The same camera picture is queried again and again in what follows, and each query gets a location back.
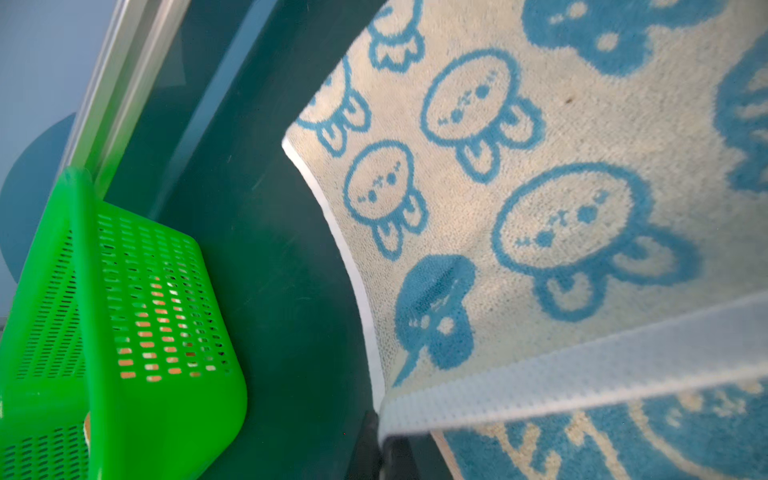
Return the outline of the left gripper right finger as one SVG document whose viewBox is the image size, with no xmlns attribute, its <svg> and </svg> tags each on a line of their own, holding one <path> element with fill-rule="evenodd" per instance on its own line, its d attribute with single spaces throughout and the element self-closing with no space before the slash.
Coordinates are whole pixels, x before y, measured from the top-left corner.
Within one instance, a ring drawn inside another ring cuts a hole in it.
<svg viewBox="0 0 768 480">
<path fill-rule="evenodd" d="M 383 446 L 384 480 L 419 480 L 418 466 L 407 437 L 388 438 Z"/>
</svg>

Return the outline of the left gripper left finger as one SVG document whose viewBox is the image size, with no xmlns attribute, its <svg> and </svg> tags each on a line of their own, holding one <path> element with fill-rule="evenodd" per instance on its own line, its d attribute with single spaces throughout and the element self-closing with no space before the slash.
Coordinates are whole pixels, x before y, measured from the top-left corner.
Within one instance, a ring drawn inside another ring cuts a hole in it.
<svg viewBox="0 0 768 480">
<path fill-rule="evenodd" d="M 382 453 L 378 443 L 379 416 L 365 413 L 347 467 L 347 480 L 378 480 L 382 468 Z"/>
</svg>

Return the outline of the orange jellyfish pattern towel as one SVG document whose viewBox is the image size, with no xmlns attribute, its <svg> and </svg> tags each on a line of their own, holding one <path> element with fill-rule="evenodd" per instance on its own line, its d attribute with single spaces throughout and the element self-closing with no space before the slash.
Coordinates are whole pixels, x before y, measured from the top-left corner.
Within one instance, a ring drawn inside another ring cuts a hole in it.
<svg viewBox="0 0 768 480">
<path fill-rule="evenodd" d="M 158 383 L 219 370 L 221 334 L 199 293 L 186 272 L 152 274 L 131 288 L 127 314 L 114 324 L 121 379 Z"/>
</svg>

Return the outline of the green plastic basket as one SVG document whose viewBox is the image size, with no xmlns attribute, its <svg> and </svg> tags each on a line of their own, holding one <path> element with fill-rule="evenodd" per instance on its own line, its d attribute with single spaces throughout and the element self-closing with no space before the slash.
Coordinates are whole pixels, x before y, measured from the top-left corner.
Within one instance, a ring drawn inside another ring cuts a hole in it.
<svg viewBox="0 0 768 480">
<path fill-rule="evenodd" d="M 133 286 L 186 272 L 212 307 L 219 370 L 158 383 L 119 377 L 114 324 Z M 244 375 L 202 252 L 188 235 L 59 177 L 1 339 L 5 479 L 196 479 L 234 441 Z"/>
</svg>

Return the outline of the teal patterned towel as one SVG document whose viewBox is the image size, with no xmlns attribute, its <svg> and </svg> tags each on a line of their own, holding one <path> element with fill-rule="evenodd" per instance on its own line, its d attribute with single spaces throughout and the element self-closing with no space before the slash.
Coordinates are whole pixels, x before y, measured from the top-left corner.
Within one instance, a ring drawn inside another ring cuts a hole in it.
<svg viewBox="0 0 768 480">
<path fill-rule="evenodd" d="M 282 142 L 378 440 L 462 479 L 767 475 L 767 5 L 389 1 Z"/>
</svg>

